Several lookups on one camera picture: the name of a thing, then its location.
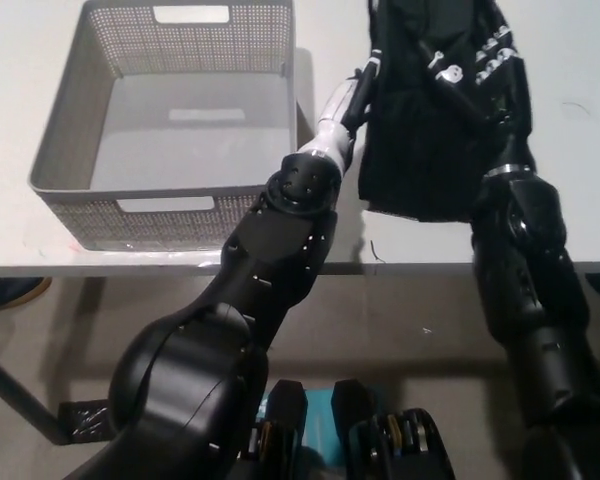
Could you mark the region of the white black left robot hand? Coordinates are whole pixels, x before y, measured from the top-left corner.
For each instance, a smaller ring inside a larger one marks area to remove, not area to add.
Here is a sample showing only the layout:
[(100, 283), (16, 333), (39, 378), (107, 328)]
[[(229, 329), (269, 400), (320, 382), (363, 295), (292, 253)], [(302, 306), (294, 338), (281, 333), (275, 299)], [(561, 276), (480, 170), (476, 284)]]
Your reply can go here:
[(366, 122), (381, 64), (382, 51), (373, 49), (365, 65), (334, 90), (318, 120), (316, 137), (353, 139), (356, 136)]

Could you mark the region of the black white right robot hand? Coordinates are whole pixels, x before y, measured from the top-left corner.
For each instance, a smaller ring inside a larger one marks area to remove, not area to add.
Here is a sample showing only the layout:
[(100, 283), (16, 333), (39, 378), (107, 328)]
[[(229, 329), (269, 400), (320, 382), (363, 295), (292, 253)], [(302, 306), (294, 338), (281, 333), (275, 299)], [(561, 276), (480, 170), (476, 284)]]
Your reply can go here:
[(417, 42), (427, 77), (469, 129), (489, 149), (487, 174), (533, 171), (528, 146), (532, 109), (524, 59), (504, 22), (488, 31), (478, 46), (444, 51)]

